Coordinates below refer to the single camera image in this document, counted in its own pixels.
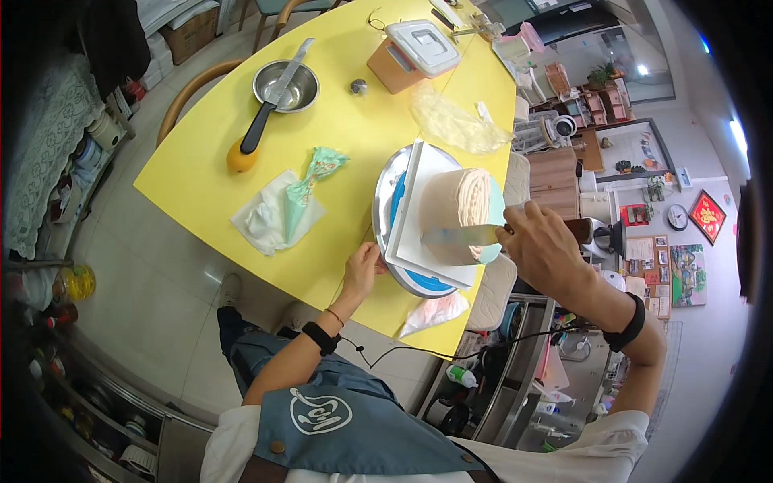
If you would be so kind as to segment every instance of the white cake board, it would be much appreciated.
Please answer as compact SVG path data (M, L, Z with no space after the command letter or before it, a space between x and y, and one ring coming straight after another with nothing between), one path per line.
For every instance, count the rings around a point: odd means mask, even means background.
M405 195L400 199L384 258L387 263L411 270L425 277L437 277L444 284L469 290L475 283L477 267L454 267L438 262L421 243L419 205L421 193L429 180L440 173L455 171L453 166L432 146L421 139L414 142L405 175Z

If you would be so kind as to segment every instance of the potted plant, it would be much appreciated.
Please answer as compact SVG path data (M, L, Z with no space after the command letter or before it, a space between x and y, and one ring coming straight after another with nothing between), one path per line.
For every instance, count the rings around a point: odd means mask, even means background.
M622 72L615 69L612 62L607 62L603 66L596 66L587 77L588 88L591 90L603 90L609 80L622 77Z

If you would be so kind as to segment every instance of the brass button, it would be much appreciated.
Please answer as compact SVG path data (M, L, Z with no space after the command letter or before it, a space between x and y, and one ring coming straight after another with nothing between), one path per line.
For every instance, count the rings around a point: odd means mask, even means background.
M271 450L271 453L284 453L284 443L281 441L272 441L271 446L268 449Z

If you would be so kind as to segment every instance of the cake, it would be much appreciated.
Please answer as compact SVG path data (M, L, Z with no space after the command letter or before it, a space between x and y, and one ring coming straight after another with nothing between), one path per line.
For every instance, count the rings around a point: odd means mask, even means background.
M495 224L504 225L505 200L496 180L483 168L458 169L432 177L424 187L419 205L422 233L432 229ZM427 245L439 262L451 266L487 264L502 249Z

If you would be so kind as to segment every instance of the red string bracelet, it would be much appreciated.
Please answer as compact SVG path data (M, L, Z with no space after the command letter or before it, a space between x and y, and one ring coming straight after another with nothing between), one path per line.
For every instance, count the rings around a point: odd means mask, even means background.
M333 314L333 317L335 317L336 319L338 319L339 322L341 322L341 328L344 327L343 320L341 320L341 318L334 311L330 310L330 308L326 308L325 310Z

